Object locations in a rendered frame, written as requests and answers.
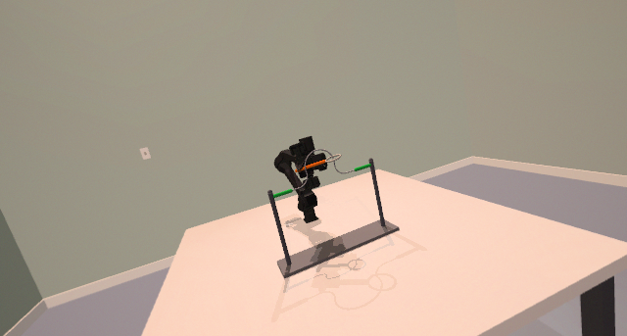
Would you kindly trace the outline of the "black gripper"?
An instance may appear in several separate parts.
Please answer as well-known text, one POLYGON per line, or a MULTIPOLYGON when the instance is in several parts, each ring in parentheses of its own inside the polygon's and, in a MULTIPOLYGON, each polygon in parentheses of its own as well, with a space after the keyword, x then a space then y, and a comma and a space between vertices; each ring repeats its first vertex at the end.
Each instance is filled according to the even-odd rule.
MULTIPOLYGON (((294 156, 296 154, 299 154, 299 155, 297 155, 298 159, 294 160, 294 163, 295 163, 295 166, 296 166, 297 170, 302 169, 305 166, 305 162, 306 162, 306 166, 311 165, 313 163, 312 158, 308 158, 307 161, 306 161, 306 158, 307 158, 308 155, 303 156, 302 152, 308 151, 305 142, 302 141, 300 143, 294 144, 294 145, 290 146, 289 149, 290 149, 290 152, 291 152, 292 156, 294 156), (299 156, 300 156, 300 158, 299 158, 299 156)), ((306 179, 303 181, 303 184, 305 184, 304 185, 305 190, 311 190, 311 189, 314 189, 314 188, 316 188, 316 187, 318 187, 320 185, 318 177, 314 176, 313 168, 314 167, 307 168, 308 181, 307 181, 306 184, 305 184, 306 179)), ((298 171, 298 174, 300 175, 301 178, 307 177, 307 174, 306 174, 305 170, 298 171)))

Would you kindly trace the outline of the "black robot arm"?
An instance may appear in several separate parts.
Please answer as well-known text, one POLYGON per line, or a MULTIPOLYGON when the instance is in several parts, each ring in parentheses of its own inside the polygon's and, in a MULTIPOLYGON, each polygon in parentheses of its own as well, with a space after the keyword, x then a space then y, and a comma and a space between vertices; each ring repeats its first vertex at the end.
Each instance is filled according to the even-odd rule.
MULTIPOLYGON (((317 155, 312 153, 312 151, 315 150, 315 148, 314 148, 313 138, 311 136, 299 139, 299 142, 302 142, 302 141, 305 142, 307 149, 308 149, 308 151, 302 152, 303 156, 308 155, 309 158, 312 158, 313 164, 326 160, 324 153, 320 153, 317 155), (309 155, 309 153, 311 154, 309 155)), ((290 150, 287 149, 287 150, 281 151, 274 160, 274 166, 278 169, 278 171, 286 175, 286 177, 288 178, 288 180, 290 181, 294 189, 299 188, 304 185, 299 179, 299 177, 297 176, 297 174, 295 173, 295 171, 293 171, 293 169, 291 168, 292 167, 291 162, 294 163, 294 160, 298 159, 297 155, 299 154, 292 156, 290 150)), ((316 169, 319 169, 319 171, 327 169, 327 163, 313 167, 313 170, 316 170, 316 169)), ((305 187, 303 186, 302 188, 297 189, 296 192, 298 193, 298 201, 299 201, 297 207, 299 211, 304 213, 305 218, 303 218, 303 220, 305 221, 305 223, 318 220, 318 217, 315 215, 315 211, 314 211, 314 207, 317 206, 317 197, 315 193, 312 191, 312 189, 305 190, 305 187)))

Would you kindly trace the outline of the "grey wire rig on two posts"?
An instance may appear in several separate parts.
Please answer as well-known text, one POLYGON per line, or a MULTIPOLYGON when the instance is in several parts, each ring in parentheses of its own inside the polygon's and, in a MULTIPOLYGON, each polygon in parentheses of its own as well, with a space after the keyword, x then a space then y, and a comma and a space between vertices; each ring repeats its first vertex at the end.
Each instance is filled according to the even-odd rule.
MULTIPOLYGON (((334 161, 334 167, 335 167, 335 161, 334 161)), ((351 170, 351 171, 358 171, 358 170, 369 168, 369 167, 371 170, 372 181, 373 181, 380 220, 377 220, 375 222, 372 222, 370 224, 367 224, 365 226, 362 226, 360 228, 357 228, 355 230, 352 230, 350 232, 347 232, 345 234, 342 234, 340 236, 337 236, 335 238, 332 238, 330 240, 327 240, 325 242, 312 246, 306 250, 303 250, 291 256, 289 256, 289 253, 288 253, 286 241, 284 238, 284 234, 283 234, 283 230, 282 230, 282 226, 281 226, 281 222, 279 219, 279 215, 278 215, 277 207, 275 205, 274 198, 291 193, 294 190, 300 189, 307 183, 308 173, 306 170, 306 162, 305 162, 305 171, 307 174, 307 180, 303 186, 293 189, 293 190, 289 189, 289 190, 286 190, 286 191, 283 191, 274 195, 271 190, 267 191, 271 208, 273 211, 274 219, 276 222, 277 230, 279 233, 281 245, 283 248, 284 256, 285 256, 285 258, 277 261, 277 264, 282 272, 284 279, 296 273, 299 273, 303 270, 311 268, 315 265, 324 263, 342 254, 350 252, 360 246, 363 246, 367 243, 370 243, 388 234, 391 234, 393 232, 400 230, 399 226, 384 219, 373 158, 369 159, 368 165, 355 168, 354 170, 351 170)), ((336 167, 335 169, 338 172, 340 172, 336 167)), ((351 172, 351 171, 348 171, 348 172, 351 172)), ((348 172, 340 172, 340 173, 348 173, 348 172)))

